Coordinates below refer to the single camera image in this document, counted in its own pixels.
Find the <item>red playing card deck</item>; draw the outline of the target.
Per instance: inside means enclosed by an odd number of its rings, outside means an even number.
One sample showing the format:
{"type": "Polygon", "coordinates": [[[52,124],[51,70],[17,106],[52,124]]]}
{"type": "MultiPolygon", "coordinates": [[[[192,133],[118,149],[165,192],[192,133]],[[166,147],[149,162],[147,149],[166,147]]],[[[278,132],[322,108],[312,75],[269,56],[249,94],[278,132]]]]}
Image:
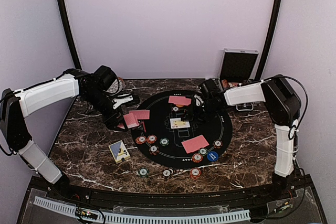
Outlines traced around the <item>red playing card deck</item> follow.
{"type": "Polygon", "coordinates": [[[133,113],[124,115],[123,119],[128,129],[139,126],[138,119],[133,113]]]}

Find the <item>red card top mat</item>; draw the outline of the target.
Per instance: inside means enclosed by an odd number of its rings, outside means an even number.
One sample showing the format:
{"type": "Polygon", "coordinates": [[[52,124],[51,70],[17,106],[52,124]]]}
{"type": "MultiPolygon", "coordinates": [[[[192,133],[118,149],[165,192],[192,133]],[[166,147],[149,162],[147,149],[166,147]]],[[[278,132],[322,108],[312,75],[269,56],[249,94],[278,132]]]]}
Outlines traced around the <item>red card top mat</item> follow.
{"type": "Polygon", "coordinates": [[[169,103],[181,106],[189,106],[192,103],[192,99],[184,96],[171,95],[169,96],[169,103]]]}

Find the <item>red card mat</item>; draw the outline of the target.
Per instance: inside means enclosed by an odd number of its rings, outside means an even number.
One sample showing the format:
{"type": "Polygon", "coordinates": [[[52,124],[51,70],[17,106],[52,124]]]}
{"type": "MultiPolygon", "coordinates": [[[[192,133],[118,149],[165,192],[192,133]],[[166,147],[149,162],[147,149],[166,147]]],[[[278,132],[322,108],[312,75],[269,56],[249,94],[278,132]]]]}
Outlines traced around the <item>red card mat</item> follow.
{"type": "Polygon", "coordinates": [[[198,151],[200,148],[209,146],[209,142],[203,135],[185,140],[182,142],[182,146],[187,154],[198,151]]]}
{"type": "Polygon", "coordinates": [[[169,96],[169,103],[181,106],[189,106],[192,103],[192,99],[184,96],[171,95],[169,96]]]}

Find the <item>blue small blind button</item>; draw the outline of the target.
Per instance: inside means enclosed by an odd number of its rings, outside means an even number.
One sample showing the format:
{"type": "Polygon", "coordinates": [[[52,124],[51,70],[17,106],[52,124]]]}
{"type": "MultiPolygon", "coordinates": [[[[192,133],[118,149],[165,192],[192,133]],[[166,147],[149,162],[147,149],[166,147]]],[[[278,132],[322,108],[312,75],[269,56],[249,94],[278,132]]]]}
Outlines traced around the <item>blue small blind button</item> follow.
{"type": "Polygon", "coordinates": [[[219,154],[216,151],[210,151],[206,157],[210,162],[216,162],[219,159],[219,154]]]}

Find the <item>red poker chip stack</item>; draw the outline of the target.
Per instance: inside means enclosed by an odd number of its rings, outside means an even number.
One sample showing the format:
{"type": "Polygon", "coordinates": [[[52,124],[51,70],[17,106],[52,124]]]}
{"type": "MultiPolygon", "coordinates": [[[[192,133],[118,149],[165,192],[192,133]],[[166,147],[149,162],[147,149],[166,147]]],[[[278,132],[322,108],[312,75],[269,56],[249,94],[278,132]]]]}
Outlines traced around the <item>red poker chip stack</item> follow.
{"type": "Polygon", "coordinates": [[[192,168],[190,170],[190,178],[198,179],[201,176],[202,172],[199,168],[192,168]]]}

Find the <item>green poker chip stack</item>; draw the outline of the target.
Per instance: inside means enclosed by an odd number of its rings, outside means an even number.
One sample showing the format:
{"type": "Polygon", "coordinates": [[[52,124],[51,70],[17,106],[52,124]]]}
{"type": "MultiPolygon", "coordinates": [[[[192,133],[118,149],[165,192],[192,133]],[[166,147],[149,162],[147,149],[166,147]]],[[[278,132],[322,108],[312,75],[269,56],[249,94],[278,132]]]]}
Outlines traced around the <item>green poker chip stack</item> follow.
{"type": "Polygon", "coordinates": [[[138,174],[139,174],[140,177],[146,177],[146,178],[148,178],[148,176],[149,176],[149,170],[147,168],[140,168],[138,170],[138,174]]]}

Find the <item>brown poker chip stack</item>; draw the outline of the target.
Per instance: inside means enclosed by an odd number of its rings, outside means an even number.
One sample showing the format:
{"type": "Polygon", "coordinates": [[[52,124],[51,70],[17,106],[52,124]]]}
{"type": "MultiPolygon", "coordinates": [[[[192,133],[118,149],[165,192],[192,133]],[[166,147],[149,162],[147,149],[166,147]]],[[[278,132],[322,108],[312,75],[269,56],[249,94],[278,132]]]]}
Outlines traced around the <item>brown poker chip stack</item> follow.
{"type": "Polygon", "coordinates": [[[163,177],[165,177],[165,178],[169,178],[169,177],[171,177],[171,176],[173,175],[173,173],[174,173],[174,170],[168,168],[168,169],[164,169],[164,170],[163,170],[162,175],[163,175],[163,177]]]}

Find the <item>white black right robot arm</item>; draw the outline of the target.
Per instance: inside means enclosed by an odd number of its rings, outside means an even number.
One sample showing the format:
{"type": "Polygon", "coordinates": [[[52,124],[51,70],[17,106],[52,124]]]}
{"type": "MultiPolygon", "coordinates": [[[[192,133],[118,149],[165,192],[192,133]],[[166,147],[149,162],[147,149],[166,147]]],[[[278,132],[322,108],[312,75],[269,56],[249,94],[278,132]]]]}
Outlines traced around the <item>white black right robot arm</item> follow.
{"type": "Polygon", "coordinates": [[[278,74],[225,90],[221,90],[214,80],[206,80],[199,85],[201,95],[192,96],[192,102],[182,119],[202,123],[230,106],[264,103],[277,134],[274,174],[286,178],[295,170],[297,132],[303,118],[300,115],[301,100],[288,82],[289,79],[278,74]]]}

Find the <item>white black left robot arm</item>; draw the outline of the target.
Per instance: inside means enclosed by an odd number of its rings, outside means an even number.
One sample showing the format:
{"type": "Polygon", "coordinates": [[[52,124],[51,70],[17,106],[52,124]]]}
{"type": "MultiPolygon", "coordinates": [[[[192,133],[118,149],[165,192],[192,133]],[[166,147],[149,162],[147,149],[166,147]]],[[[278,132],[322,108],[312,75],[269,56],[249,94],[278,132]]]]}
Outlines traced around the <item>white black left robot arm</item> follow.
{"type": "Polygon", "coordinates": [[[66,178],[63,172],[34,142],[26,118],[59,101],[77,96],[89,102],[102,116],[105,126],[114,131],[126,131],[121,106],[132,101],[130,94],[116,95],[108,89],[117,81],[116,74],[106,66],[94,73],[80,69],[65,70],[62,75],[31,87],[3,91],[1,98],[1,131],[10,152],[18,154],[36,173],[55,185],[66,178]]]}

